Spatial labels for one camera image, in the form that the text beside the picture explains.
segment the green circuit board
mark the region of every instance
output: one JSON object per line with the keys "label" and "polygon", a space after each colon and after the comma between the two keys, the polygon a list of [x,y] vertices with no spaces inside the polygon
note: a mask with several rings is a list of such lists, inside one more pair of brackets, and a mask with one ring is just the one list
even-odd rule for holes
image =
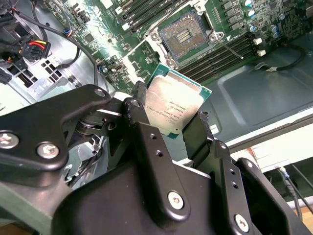
{"label": "green circuit board", "polygon": [[[44,3],[63,25],[65,17],[70,20],[72,38],[105,68],[102,72],[113,87],[125,93],[131,93],[138,80],[148,83],[161,62],[207,85],[259,58],[257,51],[269,53],[277,48],[278,40],[295,39],[308,27],[302,11],[303,0],[44,0]],[[153,39],[155,30],[157,39]],[[246,45],[238,43],[243,38]],[[254,45],[255,38],[261,38],[262,43]],[[244,60],[224,45],[242,53]],[[200,62],[203,73],[199,77],[191,70]]]}

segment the black metal bracket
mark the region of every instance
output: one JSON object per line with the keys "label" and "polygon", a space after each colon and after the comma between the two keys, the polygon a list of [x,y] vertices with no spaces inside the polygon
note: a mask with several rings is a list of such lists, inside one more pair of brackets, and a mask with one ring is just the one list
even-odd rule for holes
{"label": "black metal bracket", "polygon": [[[0,117],[0,137],[17,137],[8,140],[16,144],[0,148],[0,180],[34,187],[57,182],[78,121],[110,99],[99,87],[86,85]],[[44,143],[48,146],[40,150]]]}

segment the silver screw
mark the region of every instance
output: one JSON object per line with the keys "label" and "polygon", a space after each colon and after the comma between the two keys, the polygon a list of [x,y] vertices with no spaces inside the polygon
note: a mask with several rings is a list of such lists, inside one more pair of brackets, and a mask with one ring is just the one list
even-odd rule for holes
{"label": "silver screw", "polygon": [[220,146],[223,148],[223,149],[227,149],[226,145],[222,142],[220,142]]}
{"label": "silver screw", "polygon": [[59,148],[52,143],[43,143],[37,148],[37,153],[42,158],[52,159],[59,154]]}
{"label": "silver screw", "polygon": [[235,221],[238,227],[245,233],[249,232],[249,225],[246,220],[239,214],[235,215]]}
{"label": "silver screw", "polygon": [[246,163],[250,168],[253,168],[253,164],[250,161],[247,161]]}
{"label": "silver screw", "polygon": [[106,96],[106,94],[103,92],[103,90],[96,89],[96,90],[94,90],[94,92],[95,92],[98,96],[101,96],[101,97],[105,97],[105,96]]}
{"label": "silver screw", "polygon": [[169,192],[168,194],[168,200],[171,203],[171,206],[176,209],[176,210],[180,210],[183,208],[184,206],[184,200],[182,199],[182,197],[176,193],[176,192]]}
{"label": "silver screw", "polygon": [[19,144],[19,138],[12,133],[0,133],[0,148],[10,149]]}

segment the screw hole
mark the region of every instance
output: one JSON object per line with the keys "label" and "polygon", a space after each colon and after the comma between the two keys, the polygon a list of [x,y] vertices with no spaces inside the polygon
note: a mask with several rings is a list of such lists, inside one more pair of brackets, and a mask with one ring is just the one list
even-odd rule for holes
{"label": "screw hole", "polygon": [[163,157],[163,153],[162,153],[160,150],[157,150],[157,151],[156,151],[156,155],[157,155],[158,157]]}
{"label": "screw hole", "polygon": [[137,100],[135,100],[135,99],[132,99],[132,100],[131,100],[131,103],[132,103],[134,106],[137,106],[137,107],[140,106],[139,102],[138,102]]}
{"label": "screw hole", "polygon": [[109,125],[108,125],[108,130],[109,131],[112,131],[116,128],[116,124],[114,122],[110,122]]}
{"label": "screw hole", "polygon": [[155,140],[157,137],[155,136],[155,134],[150,134],[150,138]]}
{"label": "screw hole", "polygon": [[238,185],[235,182],[233,182],[233,186],[235,189],[238,189]]}

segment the cable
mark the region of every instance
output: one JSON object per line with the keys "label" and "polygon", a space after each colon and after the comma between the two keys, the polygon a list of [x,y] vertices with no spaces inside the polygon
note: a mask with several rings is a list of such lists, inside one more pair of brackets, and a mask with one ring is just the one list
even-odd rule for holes
{"label": "cable", "polygon": [[68,183],[68,186],[72,188],[86,173],[88,173],[95,164],[99,162],[101,156],[104,154],[104,147],[101,146],[99,152],[87,161],[87,164],[82,164],[78,176],[74,176],[73,179]]}
{"label": "cable", "polygon": [[310,188],[313,189],[312,183],[305,177],[305,175],[302,174],[302,172],[294,164],[291,164],[291,166],[299,173],[299,175],[301,175],[301,177],[310,186]]}
{"label": "cable", "polygon": [[[37,13],[36,13],[36,5],[37,5],[37,0],[33,0],[33,3],[31,5],[31,11],[33,13],[35,21],[39,23],[39,19],[37,17]],[[39,27],[39,30],[41,32],[41,35],[43,36],[43,40],[47,42],[48,41],[47,33],[45,32],[45,30],[42,27]]]}
{"label": "cable", "polygon": [[289,183],[289,181],[285,178],[284,174],[278,170],[280,176],[282,177],[283,179],[283,182],[285,184],[285,187],[286,187],[286,190],[287,192],[289,193],[289,195],[293,198],[293,201],[294,201],[294,205],[295,205],[295,208],[297,210],[297,215],[298,215],[298,218],[302,221],[302,211],[300,209],[300,206],[299,206],[299,201],[298,201],[298,198],[297,198],[297,195],[295,193],[295,190],[293,189],[292,185]]}
{"label": "cable", "polygon": [[310,204],[308,203],[307,200],[305,200],[305,198],[302,196],[302,194],[299,192],[299,190],[296,188],[296,186],[293,184],[292,180],[290,179],[289,174],[286,172],[286,170],[284,168],[280,168],[280,171],[283,173],[284,177],[288,180],[288,182],[291,184],[291,186],[293,187],[294,191],[298,194],[298,196],[301,198],[301,200],[303,201],[303,203],[307,206],[307,208],[310,210],[310,212],[313,214],[313,209],[310,206]]}
{"label": "cable", "polygon": [[57,66],[57,69],[66,69],[66,68],[70,67],[72,64],[74,64],[78,60],[79,54],[80,54],[80,49],[77,48],[76,55],[75,55],[74,59],[69,63],[65,63],[65,64],[61,64],[61,65]]}
{"label": "cable", "polygon": [[75,40],[67,37],[64,33],[54,29],[54,28],[50,28],[44,24],[41,24],[41,23],[38,23],[36,22],[35,20],[33,20],[32,18],[28,17],[27,15],[25,15],[24,13],[20,12],[20,11],[17,11],[17,10],[14,10],[16,14],[18,14],[20,16],[20,18],[34,24],[34,25],[37,25],[37,26],[40,26],[52,33],[55,33],[65,39],[67,39],[68,41],[70,41],[71,43],[73,43],[75,46],[77,46],[89,59],[90,61],[93,63],[93,77],[94,77],[94,85],[98,86],[98,66],[97,66],[97,63],[96,63],[96,60],[93,58],[93,56],[85,49],[83,48],[79,43],[77,43]]}
{"label": "cable", "polygon": [[275,66],[269,66],[268,64],[265,64],[265,63],[259,63],[257,66],[255,66],[254,69],[259,70],[260,68],[262,68],[262,69],[266,69],[267,72],[290,70],[293,67],[295,67],[297,64],[299,64],[304,59],[304,57],[306,55],[305,50],[300,46],[296,46],[293,44],[281,44],[281,46],[299,51],[300,56],[298,57],[298,59],[296,59],[296,61],[294,61],[293,63],[291,63],[290,65],[287,65],[287,66],[275,67]]}

